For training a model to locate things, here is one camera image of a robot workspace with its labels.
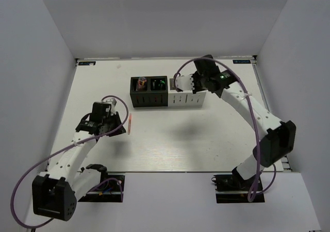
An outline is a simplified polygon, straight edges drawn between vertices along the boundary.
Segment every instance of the gray wall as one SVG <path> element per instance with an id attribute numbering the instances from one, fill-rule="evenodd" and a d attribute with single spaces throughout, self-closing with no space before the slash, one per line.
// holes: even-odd
<path id="1" fill-rule="evenodd" d="M 322 231 L 330 231 L 330 0 L 288 0 L 258 57 L 271 110 L 293 120 L 289 161 L 300 171 Z"/>
<path id="2" fill-rule="evenodd" d="M 256 55 L 287 0 L 44 0 L 76 58 Z"/>
<path id="3" fill-rule="evenodd" d="M 49 155 L 74 75 L 74 59 L 42 0 L 0 0 L 0 227 L 18 231 L 11 191 Z M 16 209 L 24 221 L 35 170 Z"/>

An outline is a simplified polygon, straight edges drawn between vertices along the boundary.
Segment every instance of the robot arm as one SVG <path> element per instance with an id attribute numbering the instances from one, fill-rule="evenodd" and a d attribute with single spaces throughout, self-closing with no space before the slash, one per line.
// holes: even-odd
<path id="1" fill-rule="evenodd" d="M 176 78 L 175 85 L 178 91 L 192 90 L 195 94 L 208 90 L 215 93 L 230 104 L 254 128 L 246 94 L 236 78 L 229 71 L 220 72 L 213 61 L 197 60 L 194 63 L 197 69 L 194 74 Z M 281 119 L 266 110 L 254 97 L 251 95 L 249 97 L 260 138 L 260 170 L 262 171 L 292 151 L 295 125 L 291 121 L 282 122 Z M 233 179 L 237 186 L 245 186 L 255 176 L 256 155 L 257 149 L 255 147 L 252 155 L 233 169 Z"/>
<path id="2" fill-rule="evenodd" d="M 120 124 L 119 114 L 115 110 L 114 98 L 107 102 L 95 102 L 92 112 L 82 118 L 72 143 L 74 148 L 64 152 L 59 161 L 47 172 L 41 172 L 32 183 L 34 213 L 60 220 L 69 220 L 76 208 L 77 201 L 100 183 L 106 174 L 106 167 L 91 164 L 78 170 L 89 151 L 96 145 L 94 136 L 107 133 Z M 109 136 L 125 133 L 121 127 Z"/>

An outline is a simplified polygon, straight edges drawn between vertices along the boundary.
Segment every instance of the object in bin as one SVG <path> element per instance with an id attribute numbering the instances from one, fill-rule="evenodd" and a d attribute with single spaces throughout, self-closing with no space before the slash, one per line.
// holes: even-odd
<path id="1" fill-rule="evenodd" d="M 144 91 L 146 90 L 146 78 L 139 77 L 138 82 L 136 84 L 136 91 Z"/>

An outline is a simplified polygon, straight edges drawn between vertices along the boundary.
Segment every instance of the black label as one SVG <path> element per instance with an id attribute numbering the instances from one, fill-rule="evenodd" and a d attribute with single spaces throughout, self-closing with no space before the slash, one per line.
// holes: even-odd
<path id="1" fill-rule="evenodd" d="M 78 65 L 95 65 L 96 61 L 79 62 Z"/>
<path id="2" fill-rule="evenodd" d="M 233 63 L 251 63 L 250 60 L 243 60 L 243 59 L 240 59 L 240 60 L 233 60 Z"/>

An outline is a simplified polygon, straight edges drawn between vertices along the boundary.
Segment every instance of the black box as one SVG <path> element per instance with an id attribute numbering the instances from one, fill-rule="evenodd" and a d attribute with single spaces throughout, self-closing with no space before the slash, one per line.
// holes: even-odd
<path id="1" fill-rule="evenodd" d="M 133 107 L 167 107 L 168 106 L 168 83 L 167 76 L 145 76 L 146 90 L 136 91 L 139 77 L 130 78 L 130 98 Z M 160 81 L 165 82 L 165 88 L 160 90 L 157 85 Z"/>

